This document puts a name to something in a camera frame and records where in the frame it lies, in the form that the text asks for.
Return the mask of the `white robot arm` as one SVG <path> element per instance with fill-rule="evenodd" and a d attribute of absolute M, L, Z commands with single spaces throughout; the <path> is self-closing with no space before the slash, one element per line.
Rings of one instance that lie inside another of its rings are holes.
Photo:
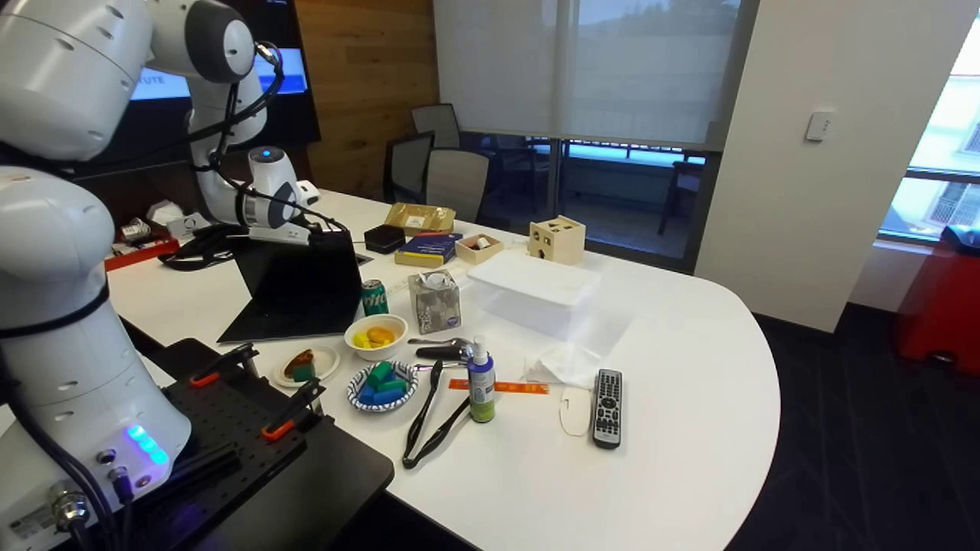
<path fill-rule="evenodd" d="M 98 458 L 149 491 L 170 476 L 189 419 L 152 386 L 107 301 L 114 222 L 90 191 L 47 163 L 90 163 L 110 138 L 148 69 L 189 84 L 192 156 L 219 135 L 264 130 L 247 21 L 223 0 L 6 0 L 0 11 L 0 140 L 20 167 L 0 169 L 3 361 L 20 383 L 3 434 L 0 501 L 9 517 L 67 481 L 98 494 Z"/>

